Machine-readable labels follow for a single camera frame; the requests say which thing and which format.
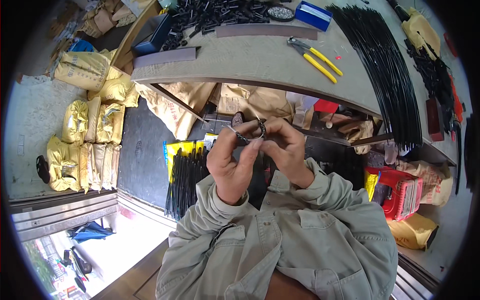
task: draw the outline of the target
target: yellow sack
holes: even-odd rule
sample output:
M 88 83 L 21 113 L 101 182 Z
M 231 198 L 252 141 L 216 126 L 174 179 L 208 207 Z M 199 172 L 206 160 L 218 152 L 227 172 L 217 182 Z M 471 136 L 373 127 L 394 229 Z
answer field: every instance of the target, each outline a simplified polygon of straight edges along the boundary
M 123 133 L 123 117 L 125 116 L 125 106 L 112 104 L 107 108 L 113 105 L 115 105 L 113 109 L 115 109 L 116 107 L 120 107 L 120 110 L 113 113 L 113 134 L 112 134 L 111 142 L 114 145 L 120 145 L 121 136 Z
M 119 161 L 120 161 L 120 148 L 121 145 L 113 146 L 112 155 L 112 188 L 117 189 L 117 181 L 119 175 Z
M 126 107 L 138 107 L 138 92 L 135 83 L 130 81 L 130 75 L 122 75 L 119 78 L 106 80 L 100 91 L 88 92 L 88 100 L 95 97 L 102 99 L 102 104 L 123 104 Z
M 115 52 L 117 52 L 116 49 L 114 49 L 112 51 L 108 51 L 107 49 L 103 49 L 102 51 L 100 51 L 100 54 L 105 56 L 105 58 L 108 60 L 108 64 L 110 65 L 113 57 L 115 56 Z M 115 68 L 110 68 L 108 70 L 107 78 L 105 80 L 117 79 L 117 78 L 120 78 L 120 76 L 122 76 L 122 75 L 123 75 L 122 72 L 117 71 Z
M 88 105 L 82 100 L 73 101 L 68 105 L 65 117 L 63 118 L 62 142 L 75 143 L 81 145 L 84 143 L 85 133 L 87 131 Z
M 70 166 L 70 154 L 68 145 L 62 143 L 58 137 L 53 135 L 47 144 L 48 172 L 50 182 L 48 185 L 55 191 L 64 191 L 75 181 L 74 178 L 63 176 L 63 167 Z
M 103 156 L 102 167 L 102 187 L 105 190 L 112 189 L 112 157 L 113 157 L 113 145 L 107 144 L 105 147 L 105 154 Z
M 107 78 L 110 61 L 96 52 L 64 52 L 54 78 L 85 90 L 99 91 Z
M 80 190 L 80 147 L 75 144 L 68 145 L 70 165 L 63 166 L 63 176 L 72 177 L 75 181 L 70 183 L 70 188 L 76 192 Z
M 79 168 L 80 168 L 80 188 L 88 192 L 88 144 L 80 146 Z
M 111 104 L 100 106 L 98 122 L 96 127 L 96 142 L 98 144 L 114 143 L 120 144 L 123 130 L 123 116 L 125 106 Z
M 438 225 L 417 213 L 401 221 L 387 221 L 395 242 L 409 249 L 427 251 L 436 235 Z
M 98 144 L 109 143 L 113 134 L 113 114 L 106 115 L 106 105 L 100 106 L 100 112 L 98 114 L 98 120 L 96 123 L 96 138 L 95 141 Z
M 380 179 L 381 173 L 379 172 L 378 175 L 370 174 L 369 172 L 365 171 L 365 185 L 364 188 L 367 190 L 368 193 L 368 201 L 372 201 L 373 199 L 373 192 L 375 192 L 375 186 Z
M 440 38 L 438 34 L 430 26 L 427 19 L 413 7 L 410 7 L 408 14 L 410 15 L 410 19 L 403 21 L 403 31 L 405 31 L 408 39 L 416 49 L 425 48 L 428 56 L 430 56 L 432 60 L 436 60 L 437 58 L 430 51 L 427 44 L 432 47 L 437 56 L 440 56 Z
M 84 141 L 87 143 L 95 143 L 96 137 L 96 123 L 98 121 L 98 114 L 100 113 L 100 97 L 95 97 L 87 102 L 88 106 L 88 129 L 85 133 Z
M 103 169 L 103 156 L 105 155 L 104 144 L 93 144 L 93 164 L 95 168 L 93 171 L 93 181 L 91 183 L 92 190 L 99 191 L 102 189 L 102 169 Z

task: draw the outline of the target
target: yellow-handled pliers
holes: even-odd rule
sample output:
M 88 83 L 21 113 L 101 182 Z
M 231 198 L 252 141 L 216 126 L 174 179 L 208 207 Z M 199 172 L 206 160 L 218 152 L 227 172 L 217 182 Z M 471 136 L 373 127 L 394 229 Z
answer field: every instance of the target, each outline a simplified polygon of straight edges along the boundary
M 332 64 L 331 61 L 328 60 L 328 58 L 325 57 L 325 55 L 323 55 L 322 53 L 320 53 L 317 49 L 313 48 L 313 47 L 310 47 L 308 46 L 307 44 L 305 43 L 302 43 L 300 42 L 299 40 L 297 40 L 296 38 L 294 37 L 290 37 L 288 38 L 287 40 L 287 43 L 291 46 L 293 46 L 293 48 L 295 48 L 296 51 L 298 51 L 298 53 L 300 53 L 300 55 L 302 55 L 306 60 L 308 60 L 312 65 L 315 66 L 315 68 L 319 69 L 320 72 L 322 72 L 323 74 L 325 74 L 325 76 L 327 76 L 328 78 L 330 78 L 331 81 L 333 81 L 333 83 L 336 84 L 336 78 L 333 77 L 333 75 L 327 71 L 321 64 L 319 64 L 316 60 L 313 59 L 313 57 L 311 57 L 308 53 L 306 53 L 306 50 L 310 50 L 311 53 L 315 54 L 318 58 L 320 58 L 321 60 L 323 60 L 327 65 L 330 66 L 330 68 L 332 68 L 338 75 L 342 76 L 343 73 L 342 71 L 340 71 L 334 64 Z

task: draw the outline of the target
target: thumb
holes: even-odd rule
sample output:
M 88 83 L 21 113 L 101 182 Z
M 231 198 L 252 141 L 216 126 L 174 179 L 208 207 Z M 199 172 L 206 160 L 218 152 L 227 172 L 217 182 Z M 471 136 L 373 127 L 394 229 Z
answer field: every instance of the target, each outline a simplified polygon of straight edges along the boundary
M 251 141 L 244 147 L 240 153 L 239 163 L 237 164 L 236 172 L 240 174 L 248 174 L 253 170 L 253 164 L 258 156 L 258 149 L 262 145 L 263 139 Z
M 265 152 L 265 154 L 270 156 L 275 162 L 281 162 L 286 152 L 274 141 L 264 141 L 260 146 L 260 150 Z

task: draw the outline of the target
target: beaded bracelet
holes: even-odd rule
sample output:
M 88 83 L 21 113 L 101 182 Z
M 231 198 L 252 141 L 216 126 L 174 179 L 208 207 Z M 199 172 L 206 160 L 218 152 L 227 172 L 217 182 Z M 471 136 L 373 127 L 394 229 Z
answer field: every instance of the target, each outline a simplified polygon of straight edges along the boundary
M 258 120 L 258 127 L 260 127 L 260 131 L 262 132 L 262 134 L 261 134 L 259 137 L 257 137 L 257 138 L 247 139 L 246 137 L 244 137 L 243 135 L 241 135 L 240 132 L 235 131 L 235 129 L 233 129 L 231 126 L 229 126 L 229 128 L 232 129 L 232 130 L 235 132 L 235 134 L 237 135 L 237 138 L 238 138 L 239 140 L 243 141 L 243 143 L 244 143 L 245 145 L 248 145 L 249 142 L 258 140 L 258 139 L 260 139 L 260 138 L 262 138 L 262 137 L 264 137 L 264 136 L 266 135 L 267 129 L 265 128 L 265 124 L 264 124 L 260 119 Z

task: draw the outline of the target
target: wooden workbench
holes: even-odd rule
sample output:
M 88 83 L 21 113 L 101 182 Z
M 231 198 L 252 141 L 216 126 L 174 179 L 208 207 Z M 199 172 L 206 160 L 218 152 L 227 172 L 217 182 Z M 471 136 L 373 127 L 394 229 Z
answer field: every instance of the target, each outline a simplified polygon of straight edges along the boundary
M 292 3 L 284 4 L 295 9 L 299 1 L 293 0 Z M 414 68 L 413 59 L 407 54 L 404 43 L 406 36 L 401 28 L 401 22 L 387 1 L 370 1 L 369 5 L 360 0 L 309 0 L 309 2 L 323 8 L 330 4 L 336 4 L 339 7 L 347 4 L 370 7 L 383 16 L 399 45 L 414 85 L 423 140 L 438 149 L 456 165 L 455 142 L 446 135 L 445 141 L 432 143 L 428 135 L 425 107 L 428 93 L 421 75 Z M 298 20 L 283 24 L 313 28 Z M 191 31 L 193 28 L 187 30 L 185 35 L 188 36 Z M 210 33 L 205 36 L 197 34 L 187 40 L 190 47 L 202 46 L 196 60 L 137 68 L 133 70 L 132 80 L 141 84 L 223 82 L 265 86 L 321 97 L 381 118 L 377 98 L 367 72 L 356 51 L 334 20 L 331 21 L 326 32 L 319 31 L 317 41 L 302 41 L 321 51 L 343 72 L 341 77 L 331 72 L 338 79 L 336 84 L 288 46 L 287 38 L 283 36 L 217 38 L 215 33 Z

